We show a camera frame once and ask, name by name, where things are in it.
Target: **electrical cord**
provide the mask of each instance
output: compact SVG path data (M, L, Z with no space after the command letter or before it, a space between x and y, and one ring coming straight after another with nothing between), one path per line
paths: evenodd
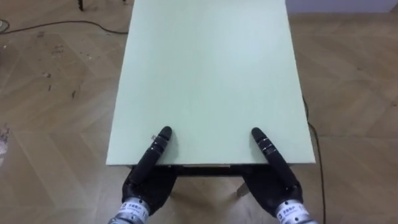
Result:
M49 22L49 23L45 23L45 24L39 24L39 25L30 26L30 27L26 27L26 28L21 28L21 29L16 29L16 30L10 30L10 31L7 31L7 32L4 32L4 31L3 31L3 32L0 32L0 35L6 35L6 34L15 33L15 32L21 32L21 31L26 31L26 30L36 29L36 28L39 28L39 27L52 26L52 25L57 25L57 24L66 24L66 23L74 23L74 24L91 24L91 25L94 25L94 26L96 26L96 27L99 27L99 28L101 28L102 30L104 30L104 31L106 31L106 32L112 33L112 34L121 34L121 35L123 35L123 34L128 34L128 32L123 32L123 31L115 31L115 30L109 30L109 29L107 29L107 28L105 28L105 27L103 27L103 26L99 25L99 24L98 24L98 23L96 23L96 22L91 22L91 21L81 21L81 20L79 20L79 21L59 21L59 22Z
M304 101L304 108L305 108L305 116L307 117L307 123L308 126L310 127L314 138L315 138L315 144L317 145L317 151L318 151L318 158L319 158L319 167L320 167L320 176L321 176L321 192L322 192L322 218L323 218L323 224L326 224L326 196L325 196L325 178L323 176L323 164L322 164L322 154L321 154L321 149L320 149L320 143L319 143L319 138L318 138L318 132L315 129L315 127L309 122L308 118L310 117L310 112L308 109L307 102L305 101L305 98L303 97Z

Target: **table leg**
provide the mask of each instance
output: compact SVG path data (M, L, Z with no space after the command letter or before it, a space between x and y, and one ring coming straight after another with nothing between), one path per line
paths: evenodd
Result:
M80 11L83 12L83 0L77 0L77 3L78 3L78 5L79 5Z
M238 197L243 197L249 193L249 188L246 185L246 183L243 183L237 190L236 190L236 196Z

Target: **wooden floor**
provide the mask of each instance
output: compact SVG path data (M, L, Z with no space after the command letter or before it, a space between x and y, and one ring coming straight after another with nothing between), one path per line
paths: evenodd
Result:
M85 3L83 13L72 0L14 0L0 17L11 29L89 19L127 30L131 1ZM397 223L398 15L296 15L290 24L320 134L328 223ZM125 44L77 24L0 35L0 125L10 129L0 223L97 224L118 210L129 170L104 162ZM294 170L321 221L318 164ZM241 183L178 179L149 223L275 223L251 195L234 196Z

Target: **light green tabletop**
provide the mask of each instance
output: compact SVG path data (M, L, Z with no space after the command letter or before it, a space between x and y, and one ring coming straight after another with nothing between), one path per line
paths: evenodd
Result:
M284 0L136 0L109 165L136 164L164 126L162 164L315 162Z

